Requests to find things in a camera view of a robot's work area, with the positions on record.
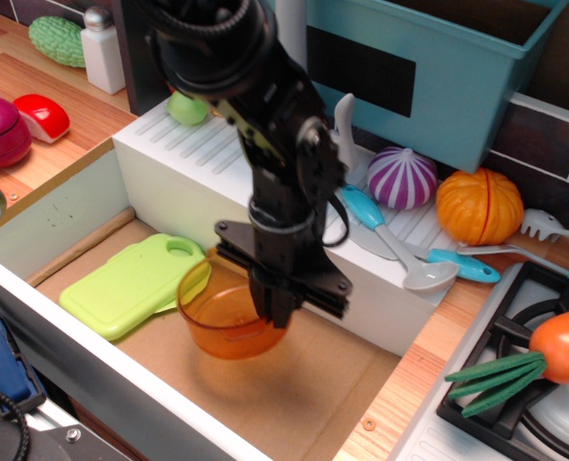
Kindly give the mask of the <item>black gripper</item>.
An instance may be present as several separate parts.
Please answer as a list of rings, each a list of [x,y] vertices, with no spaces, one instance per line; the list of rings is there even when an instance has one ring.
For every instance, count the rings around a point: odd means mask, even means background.
[[[255,182],[247,223],[221,220],[214,226],[219,255],[244,268],[258,316],[286,328],[292,312],[310,303],[341,319],[349,307],[353,283],[336,267],[326,250],[344,243],[349,232],[326,243],[327,207],[348,220],[335,192],[312,205],[301,188],[277,182]]]

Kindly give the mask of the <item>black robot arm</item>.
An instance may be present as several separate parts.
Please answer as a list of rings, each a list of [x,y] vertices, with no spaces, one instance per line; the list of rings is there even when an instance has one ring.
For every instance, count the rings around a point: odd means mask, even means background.
[[[218,252],[245,268],[258,315],[283,328],[310,303],[341,318],[351,282],[323,239],[345,166],[325,106],[278,39],[262,1],[141,1],[154,60],[175,90],[214,108],[252,170],[247,223],[215,226]]]

